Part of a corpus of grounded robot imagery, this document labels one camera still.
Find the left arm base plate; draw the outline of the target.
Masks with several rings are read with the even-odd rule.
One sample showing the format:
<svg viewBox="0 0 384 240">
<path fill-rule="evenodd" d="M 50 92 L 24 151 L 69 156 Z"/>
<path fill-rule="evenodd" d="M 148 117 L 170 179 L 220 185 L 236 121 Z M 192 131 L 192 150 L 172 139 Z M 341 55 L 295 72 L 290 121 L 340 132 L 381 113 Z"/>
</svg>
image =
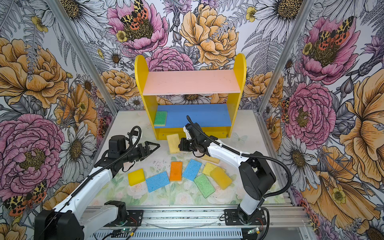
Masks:
<svg viewBox="0 0 384 240">
<path fill-rule="evenodd" d="M 127 217 L 105 225 L 105 227 L 140 227 L 143 220 L 143 210 L 127 210 Z"/>
</svg>

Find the golden yellow sponge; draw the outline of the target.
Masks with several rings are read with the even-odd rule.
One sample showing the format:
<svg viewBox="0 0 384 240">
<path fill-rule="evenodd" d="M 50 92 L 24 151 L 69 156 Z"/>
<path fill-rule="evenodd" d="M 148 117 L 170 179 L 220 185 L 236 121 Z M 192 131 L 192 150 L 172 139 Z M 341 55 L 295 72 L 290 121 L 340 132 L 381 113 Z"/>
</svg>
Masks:
<svg viewBox="0 0 384 240">
<path fill-rule="evenodd" d="M 210 172 L 211 178 L 219 185 L 222 190 L 227 189 L 233 182 L 233 180 L 226 174 L 226 172 L 216 167 Z"/>
</svg>

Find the pale yellow sponge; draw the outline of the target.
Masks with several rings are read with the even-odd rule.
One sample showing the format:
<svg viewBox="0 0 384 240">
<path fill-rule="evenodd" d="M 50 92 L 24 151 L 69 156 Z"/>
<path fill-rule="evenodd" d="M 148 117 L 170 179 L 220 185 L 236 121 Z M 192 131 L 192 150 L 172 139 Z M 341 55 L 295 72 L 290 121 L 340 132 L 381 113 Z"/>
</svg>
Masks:
<svg viewBox="0 0 384 240">
<path fill-rule="evenodd" d="M 180 152 L 180 148 L 179 148 L 180 139 L 178 134 L 167 135 L 167 141 L 169 145 L 169 151 L 171 154 L 177 154 Z"/>
</svg>

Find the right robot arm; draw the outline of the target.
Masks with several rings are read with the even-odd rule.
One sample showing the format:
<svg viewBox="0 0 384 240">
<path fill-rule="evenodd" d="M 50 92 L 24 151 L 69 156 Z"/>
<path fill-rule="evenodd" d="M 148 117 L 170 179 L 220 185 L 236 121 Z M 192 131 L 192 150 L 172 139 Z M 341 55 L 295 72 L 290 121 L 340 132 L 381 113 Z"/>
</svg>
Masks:
<svg viewBox="0 0 384 240">
<path fill-rule="evenodd" d="M 214 136 L 207 136 L 198 124 L 187 124 L 183 131 L 186 137 L 179 144 L 182 152 L 199 152 L 239 170 L 246 194 L 238 206 L 238 218 L 243 225 L 249 225 L 261 211 L 266 198 L 274 195 L 270 190 L 277 178 L 267 157 L 260 152 L 238 151 Z"/>
</svg>

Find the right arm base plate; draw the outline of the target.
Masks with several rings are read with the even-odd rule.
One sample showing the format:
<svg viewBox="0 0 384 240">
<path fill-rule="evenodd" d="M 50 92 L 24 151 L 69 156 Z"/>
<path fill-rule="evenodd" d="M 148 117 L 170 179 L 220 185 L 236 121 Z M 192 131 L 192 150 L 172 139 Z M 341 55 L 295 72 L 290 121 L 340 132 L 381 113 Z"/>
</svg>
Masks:
<svg viewBox="0 0 384 240">
<path fill-rule="evenodd" d="M 263 210 L 256 210 L 249 216 L 240 208 L 224 209 L 224 218 L 226 226 L 261 226 L 267 223 Z"/>
</svg>

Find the dark green scrub sponge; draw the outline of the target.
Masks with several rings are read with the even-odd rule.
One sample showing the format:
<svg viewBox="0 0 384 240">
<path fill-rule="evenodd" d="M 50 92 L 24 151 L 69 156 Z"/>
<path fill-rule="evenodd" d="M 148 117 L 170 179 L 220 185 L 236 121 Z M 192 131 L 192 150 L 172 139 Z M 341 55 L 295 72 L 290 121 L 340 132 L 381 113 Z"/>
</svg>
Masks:
<svg viewBox="0 0 384 240">
<path fill-rule="evenodd" d="M 155 115 L 154 126 L 155 127 L 165 127 L 167 123 L 167 111 L 157 111 Z"/>
</svg>

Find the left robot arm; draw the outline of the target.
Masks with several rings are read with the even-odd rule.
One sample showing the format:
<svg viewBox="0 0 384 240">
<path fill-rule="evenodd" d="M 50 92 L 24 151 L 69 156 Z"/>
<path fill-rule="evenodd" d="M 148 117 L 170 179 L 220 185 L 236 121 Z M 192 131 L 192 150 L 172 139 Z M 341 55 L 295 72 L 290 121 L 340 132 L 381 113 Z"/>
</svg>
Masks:
<svg viewBox="0 0 384 240">
<path fill-rule="evenodd" d="M 91 174 L 52 210 L 43 210 L 35 218 L 36 240 L 86 240 L 100 228 L 112 224 L 125 224 L 129 217 L 126 205 L 109 201 L 91 214 L 84 216 L 97 193 L 119 172 L 124 163 L 139 162 L 160 148 L 160 144 L 144 142 L 127 149 L 117 159 L 100 160 Z"/>
</svg>

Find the light yellow sponge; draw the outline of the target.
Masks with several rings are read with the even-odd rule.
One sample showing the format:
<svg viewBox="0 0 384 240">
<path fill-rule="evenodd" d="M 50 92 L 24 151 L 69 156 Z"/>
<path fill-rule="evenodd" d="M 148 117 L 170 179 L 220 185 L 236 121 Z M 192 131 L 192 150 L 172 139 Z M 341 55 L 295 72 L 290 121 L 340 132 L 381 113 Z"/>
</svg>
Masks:
<svg viewBox="0 0 384 240">
<path fill-rule="evenodd" d="M 208 155 L 202 156 L 202 159 L 205 160 L 205 161 L 211 162 L 211 163 L 215 163 L 215 164 L 218 164 L 220 162 L 219 159 L 210 157 Z"/>
</svg>

